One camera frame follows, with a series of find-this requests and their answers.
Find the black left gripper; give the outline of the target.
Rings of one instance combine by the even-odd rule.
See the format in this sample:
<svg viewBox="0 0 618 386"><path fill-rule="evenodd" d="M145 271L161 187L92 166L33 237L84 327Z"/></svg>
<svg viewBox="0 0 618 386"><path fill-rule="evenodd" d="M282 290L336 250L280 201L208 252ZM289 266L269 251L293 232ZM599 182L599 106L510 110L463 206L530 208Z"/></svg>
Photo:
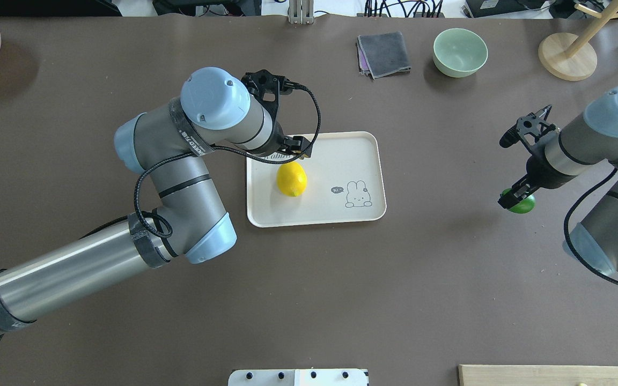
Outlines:
<svg viewBox="0 0 618 386"><path fill-rule="evenodd" d="M311 157L312 142L303 135L286 135L281 125L275 125L272 139L275 152L299 159Z"/></svg>

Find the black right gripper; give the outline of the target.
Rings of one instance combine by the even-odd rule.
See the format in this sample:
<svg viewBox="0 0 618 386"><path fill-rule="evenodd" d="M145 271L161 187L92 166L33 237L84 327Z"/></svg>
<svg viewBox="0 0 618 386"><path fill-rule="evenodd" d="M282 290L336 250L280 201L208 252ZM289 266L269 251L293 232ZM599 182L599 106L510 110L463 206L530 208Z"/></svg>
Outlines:
<svg viewBox="0 0 618 386"><path fill-rule="evenodd" d="M531 186L555 190L562 186L562 173L557 171L547 161L547 157L542 152L532 154L526 161L526 176ZM529 196L529 186L522 185L512 187L511 195L505 195L504 199L521 201Z"/></svg>

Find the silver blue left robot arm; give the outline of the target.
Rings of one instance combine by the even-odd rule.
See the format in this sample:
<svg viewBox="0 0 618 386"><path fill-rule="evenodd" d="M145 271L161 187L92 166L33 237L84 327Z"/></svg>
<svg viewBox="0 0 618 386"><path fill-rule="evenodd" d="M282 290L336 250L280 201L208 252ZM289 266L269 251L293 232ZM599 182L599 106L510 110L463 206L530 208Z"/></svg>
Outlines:
<svg viewBox="0 0 618 386"><path fill-rule="evenodd" d="M0 269L0 338L73 301L167 265L192 264L225 253L237 241L204 163L207 154L233 152L271 164L310 157L314 135L286 135L279 99L309 88L267 70L241 79L220 68L192 73L178 96L118 127L119 159L139 177L133 211L81 239L12 269Z"/></svg>

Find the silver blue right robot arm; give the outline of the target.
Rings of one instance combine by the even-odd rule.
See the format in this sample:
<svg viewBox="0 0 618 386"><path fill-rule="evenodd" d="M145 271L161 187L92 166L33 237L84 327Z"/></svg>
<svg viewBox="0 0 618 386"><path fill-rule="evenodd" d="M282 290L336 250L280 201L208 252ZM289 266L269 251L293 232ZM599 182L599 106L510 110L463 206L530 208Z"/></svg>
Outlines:
<svg viewBox="0 0 618 386"><path fill-rule="evenodd" d="M526 173L498 205L514 213L534 208L534 194L556 190L596 164L611 171L572 205L563 220L566 250L591 273L618 286L618 86L589 103L569 124L548 121L551 106L519 117L499 140L529 152Z"/></svg>

